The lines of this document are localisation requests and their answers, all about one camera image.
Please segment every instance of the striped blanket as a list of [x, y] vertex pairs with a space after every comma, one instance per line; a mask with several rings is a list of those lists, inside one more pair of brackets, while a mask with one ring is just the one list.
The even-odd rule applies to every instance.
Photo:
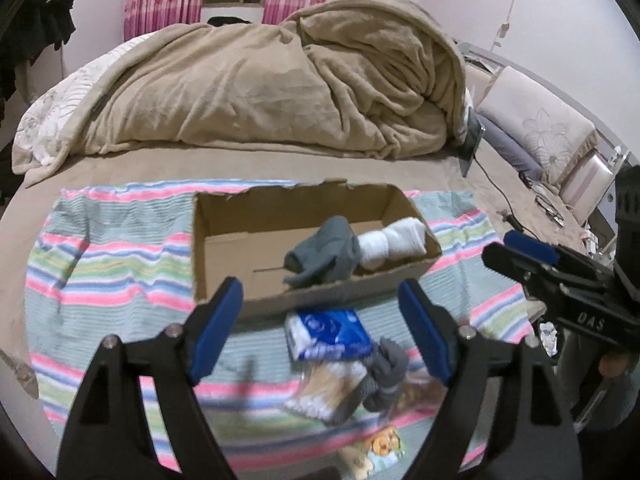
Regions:
[[[265, 184], [291, 183], [203, 180], [62, 191], [31, 251], [25, 291], [31, 359], [40, 398], [57, 431], [62, 433], [82, 374], [105, 335], [117, 333], [125, 342], [154, 336], [171, 322], [183, 322], [193, 308], [193, 193], [233, 193]], [[430, 298], [490, 336], [517, 341], [531, 332], [521, 287], [482, 264], [482, 248], [498, 238], [471, 193], [407, 195], [443, 249], [420, 282]], [[424, 368], [394, 295], [351, 306], [374, 339], [392, 338], [406, 349], [412, 370]], [[214, 373], [196, 394], [240, 478], [292, 478], [337, 464], [337, 449], [388, 423], [363, 408], [347, 424], [331, 429], [284, 412], [283, 401], [299, 383], [282, 316], [236, 324]], [[144, 379], [142, 386], [158, 456], [176, 468], [153, 382]], [[483, 451], [495, 390], [490, 385], [485, 395], [468, 460]], [[433, 415], [433, 409], [422, 407], [392, 421], [410, 457], [424, 441]], [[411, 460], [401, 460], [380, 478], [399, 478]]]

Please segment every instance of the rolled white sock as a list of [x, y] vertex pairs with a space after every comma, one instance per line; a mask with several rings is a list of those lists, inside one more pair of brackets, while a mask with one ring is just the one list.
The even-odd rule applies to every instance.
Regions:
[[389, 244], [382, 231], [369, 231], [358, 236], [360, 245], [360, 266], [363, 269], [375, 270], [385, 263], [389, 256]]
[[403, 218], [382, 229], [389, 247], [388, 259], [392, 262], [409, 256], [423, 256], [427, 253], [424, 247], [424, 235], [427, 227], [417, 218]]

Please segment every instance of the cardboard box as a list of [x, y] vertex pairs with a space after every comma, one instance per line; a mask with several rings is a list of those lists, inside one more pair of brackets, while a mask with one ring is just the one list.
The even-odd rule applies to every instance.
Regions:
[[407, 278], [422, 276], [442, 254], [427, 227], [427, 255], [387, 262], [375, 272], [360, 267], [342, 282], [289, 290], [284, 256], [331, 216], [342, 215], [356, 234], [382, 229], [411, 216], [424, 222], [413, 202], [390, 184], [258, 186], [238, 194], [194, 197], [193, 279], [196, 303], [203, 303], [227, 276], [244, 286], [241, 317], [286, 312], [300, 306], [339, 306], [390, 292]]

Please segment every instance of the black cable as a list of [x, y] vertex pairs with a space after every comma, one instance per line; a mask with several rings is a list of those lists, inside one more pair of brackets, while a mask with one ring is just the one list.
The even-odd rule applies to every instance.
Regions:
[[474, 160], [475, 162], [478, 164], [478, 166], [480, 167], [480, 169], [482, 170], [482, 172], [484, 173], [484, 176], [487, 177], [487, 179], [489, 180], [489, 182], [495, 187], [495, 189], [497, 189], [500, 194], [504, 197], [504, 199], [507, 201], [507, 205], [509, 206], [509, 210], [511, 211], [511, 215], [516, 219], [516, 221], [522, 226], [522, 228], [528, 232], [531, 233], [531, 235], [538, 241], [540, 241], [540, 238], [538, 238], [538, 236], [535, 234], [535, 232], [533, 232], [531, 229], [529, 229], [528, 227], [526, 227], [522, 222], [520, 222], [518, 220], [518, 218], [516, 217], [516, 213], [514, 213], [513, 211], [513, 206], [511, 206], [511, 202], [509, 202], [509, 199], [507, 198], [507, 196], [505, 195], [504, 191], [501, 190], [498, 185], [491, 180], [491, 177], [489, 176], [489, 174], [486, 172], [485, 168], [482, 167], [482, 164], [480, 164], [480, 161], [478, 160], [478, 158], [474, 155]]

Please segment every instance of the tissue pack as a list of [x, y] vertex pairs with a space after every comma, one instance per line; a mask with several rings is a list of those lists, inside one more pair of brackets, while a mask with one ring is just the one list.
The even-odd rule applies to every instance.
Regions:
[[353, 310], [290, 312], [285, 321], [295, 360], [341, 361], [371, 354], [373, 344]]

